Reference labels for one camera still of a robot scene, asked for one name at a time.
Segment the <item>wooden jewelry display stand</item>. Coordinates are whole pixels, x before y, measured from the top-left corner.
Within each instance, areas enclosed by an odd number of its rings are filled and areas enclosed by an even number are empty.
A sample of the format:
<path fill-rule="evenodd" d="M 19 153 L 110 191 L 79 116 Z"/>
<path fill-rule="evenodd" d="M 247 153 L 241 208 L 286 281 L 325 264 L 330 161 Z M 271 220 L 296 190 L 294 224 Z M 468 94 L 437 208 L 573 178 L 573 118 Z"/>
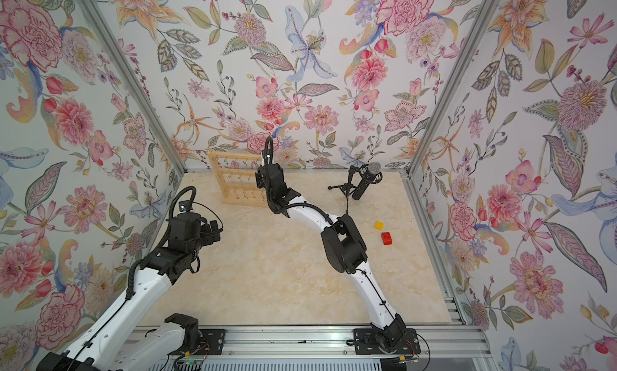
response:
<path fill-rule="evenodd" d="M 212 171 L 222 193 L 222 202 L 266 208 L 264 189 L 258 189 L 255 180 L 262 162 L 255 154 L 208 150 Z"/>

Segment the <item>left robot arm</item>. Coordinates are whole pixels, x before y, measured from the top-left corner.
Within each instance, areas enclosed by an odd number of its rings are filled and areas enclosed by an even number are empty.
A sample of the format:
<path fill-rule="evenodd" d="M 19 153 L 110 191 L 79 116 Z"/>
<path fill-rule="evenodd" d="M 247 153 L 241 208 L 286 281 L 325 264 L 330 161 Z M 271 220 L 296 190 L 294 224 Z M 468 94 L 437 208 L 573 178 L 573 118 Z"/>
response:
<path fill-rule="evenodd" d="M 199 271 L 199 251 L 220 240 L 223 224 L 198 213 L 169 218 L 159 244 L 131 266 L 127 287 L 93 327 L 62 353 L 48 353 L 39 370 L 147 370 L 160 358 L 207 347 L 198 319 L 175 313 L 135 345 L 125 342 L 154 304 L 188 271 Z"/>

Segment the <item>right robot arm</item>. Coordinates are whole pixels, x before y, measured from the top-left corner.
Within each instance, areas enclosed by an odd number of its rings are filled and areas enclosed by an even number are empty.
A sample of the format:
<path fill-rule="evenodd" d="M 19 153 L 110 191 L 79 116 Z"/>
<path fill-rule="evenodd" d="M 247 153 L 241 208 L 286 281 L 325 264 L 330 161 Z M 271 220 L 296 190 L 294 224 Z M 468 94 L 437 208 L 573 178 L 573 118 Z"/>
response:
<path fill-rule="evenodd" d="M 348 214 L 327 213 L 308 202 L 287 186 L 284 170 L 278 164 L 261 166 L 255 179 L 257 187 L 265 190 L 268 208 L 274 214 L 303 222 L 320 233 L 330 266 L 346 275 L 360 295 L 377 345 L 384 353 L 393 353 L 407 333 L 407 326 L 379 287 L 368 260 L 366 243 L 353 218 Z"/>

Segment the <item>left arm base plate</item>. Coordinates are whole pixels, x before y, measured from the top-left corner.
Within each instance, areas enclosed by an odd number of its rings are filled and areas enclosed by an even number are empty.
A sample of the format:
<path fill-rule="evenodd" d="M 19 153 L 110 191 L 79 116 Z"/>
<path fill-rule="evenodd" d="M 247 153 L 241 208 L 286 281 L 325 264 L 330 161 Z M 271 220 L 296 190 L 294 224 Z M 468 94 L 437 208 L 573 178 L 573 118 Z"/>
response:
<path fill-rule="evenodd" d="M 190 351 L 180 349 L 171 353 L 172 356 L 218 356 L 223 353 L 227 331 L 225 329 L 199 329 L 199 339 Z"/>

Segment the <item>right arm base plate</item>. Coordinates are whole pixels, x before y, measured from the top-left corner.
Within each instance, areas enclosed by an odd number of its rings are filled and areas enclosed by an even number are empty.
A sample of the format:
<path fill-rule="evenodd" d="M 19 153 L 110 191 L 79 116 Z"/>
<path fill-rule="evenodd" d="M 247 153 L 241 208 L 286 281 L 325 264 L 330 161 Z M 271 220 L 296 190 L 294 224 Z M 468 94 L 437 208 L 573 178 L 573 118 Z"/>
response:
<path fill-rule="evenodd" d="M 388 339 L 377 329 L 354 329 L 353 337 L 346 341 L 356 355 L 420 355 L 419 338 L 414 329 L 407 329 L 403 335 Z"/>

